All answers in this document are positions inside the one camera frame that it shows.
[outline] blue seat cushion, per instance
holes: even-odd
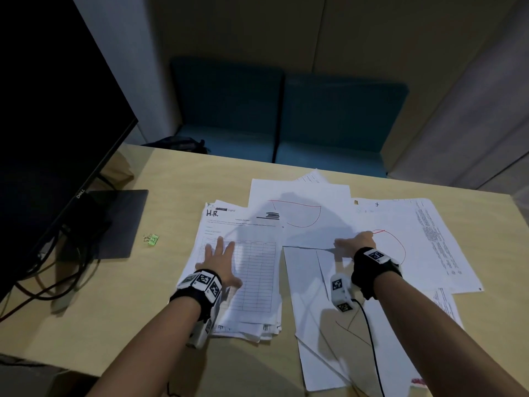
[[[170,66],[184,124],[276,133],[281,69],[198,57]]]
[[[386,169],[380,153],[342,147],[281,142],[277,149],[276,163],[371,177],[386,177]]]
[[[189,136],[198,142],[203,139],[209,154],[215,156],[272,163],[273,135],[195,125],[182,126],[178,135]]]
[[[380,152],[407,94],[394,82],[289,74],[280,139]]]

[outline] table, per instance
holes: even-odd
[[[129,259],[92,264],[91,279],[66,310],[33,301],[0,324],[0,353],[99,376],[127,342],[167,303],[193,247],[205,202],[247,206],[253,178],[293,180],[309,169],[143,146],[125,146],[136,178],[125,189],[149,197]],[[466,331],[514,378],[529,388],[529,228],[508,195],[323,171],[351,195],[371,199],[425,197],[433,201],[485,292],[455,296]],[[156,233],[156,246],[143,235]],[[44,282],[52,284],[53,273]],[[34,280],[26,286],[37,291]],[[281,263],[283,331],[255,345],[212,339],[207,350],[188,350],[171,391],[184,395],[303,396],[303,377]],[[25,297],[17,290],[7,310]],[[0,311],[5,301],[0,304]],[[346,388],[324,396],[355,395]]]

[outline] person's right arm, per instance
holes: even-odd
[[[376,248],[371,232],[335,244],[351,256],[364,246]],[[434,396],[529,396],[451,317],[398,274],[380,274],[373,289]]]

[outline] red curve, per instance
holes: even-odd
[[[318,221],[318,219],[320,218],[320,216],[322,214],[322,207],[321,206],[304,205],[303,203],[287,202],[286,200],[269,200],[269,202],[272,202],[272,206],[274,207],[274,209],[276,209],[276,206],[274,205],[274,202],[294,203],[295,205],[301,205],[301,206],[307,206],[307,207],[319,207],[320,208],[320,213],[318,213],[318,217],[316,218],[316,220],[314,220],[314,223],[309,224],[308,226],[296,226],[294,224],[287,223],[289,226],[298,227],[299,229],[305,229],[307,227],[313,226],[314,224],[316,224],[316,222]]]
[[[404,261],[406,260],[406,248],[404,247],[404,245],[402,245],[402,242],[400,242],[399,239],[396,236],[394,236],[393,234],[391,234],[389,231],[386,231],[386,230],[372,230],[371,232],[373,234],[386,232],[386,233],[388,233],[389,235],[391,235],[393,238],[395,238],[397,240],[397,242],[400,244],[400,246],[402,246],[402,249],[404,249],[404,258],[403,258],[402,262],[400,262],[400,264],[402,265],[404,263]]]

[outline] person's left arm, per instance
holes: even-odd
[[[215,254],[207,245],[204,263],[197,269],[213,270],[223,287],[242,286],[232,273],[234,247],[230,242],[223,253],[224,241],[219,237]],[[201,306],[193,298],[172,300],[120,352],[88,397],[159,397],[200,314]]]

